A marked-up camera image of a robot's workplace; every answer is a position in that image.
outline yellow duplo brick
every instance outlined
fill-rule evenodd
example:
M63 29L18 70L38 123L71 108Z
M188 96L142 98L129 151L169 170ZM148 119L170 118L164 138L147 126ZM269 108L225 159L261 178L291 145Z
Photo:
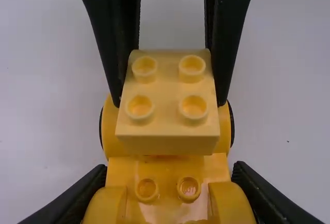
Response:
M130 154L210 155L220 138L210 52L131 53L115 135Z

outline black tire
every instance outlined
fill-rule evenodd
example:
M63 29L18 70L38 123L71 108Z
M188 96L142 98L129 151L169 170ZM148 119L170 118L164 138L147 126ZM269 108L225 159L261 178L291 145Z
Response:
M235 123L234 123L234 115L233 115L232 107L228 100L227 100L227 102L228 102L229 115L230 115L230 132L231 132L230 147L232 147L234 144L234 139L235 139Z
M100 120L98 122L98 134L100 136L100 143L101 143L101 147L103 149L103 143L102 143L102 129L101 129L101 126L102 126L102 113L103 113L103 107L101 109L101 113L100 113Z

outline white background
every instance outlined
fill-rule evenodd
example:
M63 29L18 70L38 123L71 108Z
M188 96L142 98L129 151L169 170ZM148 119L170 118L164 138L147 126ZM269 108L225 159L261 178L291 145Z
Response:
M330 223L329 22L329 0L251 1L229 93L229 166L246 161ZM141 48L203 46L203 0L142 0ZM106 163L98 118L107 93L81 0L0 0L1 223Z

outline black rubber tread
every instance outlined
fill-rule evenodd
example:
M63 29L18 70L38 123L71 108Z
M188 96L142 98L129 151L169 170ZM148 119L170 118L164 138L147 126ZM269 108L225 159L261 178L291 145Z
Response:
M103 143L102 143L102 114L103 114L103 107L101 109L100 119L98 121L98 135L100 136L100 143L101 143L101 147L103 149Z
M141 0L82 0L96 38L113 104L118 108L128 57L139 46Z
M250 0L205 0L205 42L211 50L218 106L226 103Z
M80 224L96 191L105 186L107 167L98 165L54 201L19 224Z
M244 191L259 223L322 223L284 196L245 162L234 164L232 181Z
M214 5L215 0L204 0L205 46L208 49L212 47Z
M229 115L230 115L230 147L234 144L235 139L235 122L234 122L234 114L232 110L232 106L230 105L230 102L228 102L228 108L229 108Z

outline yellow plastic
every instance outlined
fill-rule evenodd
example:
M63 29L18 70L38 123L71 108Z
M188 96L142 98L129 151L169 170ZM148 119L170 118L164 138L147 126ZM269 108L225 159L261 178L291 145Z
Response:
M210 223L256 224L249 201L232 182L209 183Z
M141 56L132 63L132 72L135 79L143 84L155 81L157 74L157 61L150 56Z
M179 78L185 83L196 83L203 79L206 64L203 58L195 55L183 57L179 62Z
M102 114L101 131L102 144L106 158L129 156L130 153L114 134L119 110L113 105L111 95L108 95ZM214 153L229 153L231 128L228 103L218 108L221 135Z
M82 224L122 224L126 216L126 187L99 189L89 202Z
M142 64L140 60L145 58L153 58L158 65L155 80L148 84L141 83L133 73L134 65ZM180 68L186 69L187 74L202 74L198 82L185 83L180 79L182 60ZM207 49L133 51L128 61L115 135L130 154L211 155L220 137L214 85ZM144 125L132 121L127 114L128 102L137 95L146 96L154 106L153 118L148 118Z
M145 179L151 179L158 186L157 197L147 202L136 195L137 184ZM109 159L105 187L127 187L127 223L185 223L207 219L208 183L229 181L224 153L211 156L130 156ZM185 193L183 198L178 193L178 183L182 186L179 191ZM151 196L152 189L144 190Z
M217 108L208 50L133 51L101 131L106 184L82 224L256 223L230 181L229 107Z

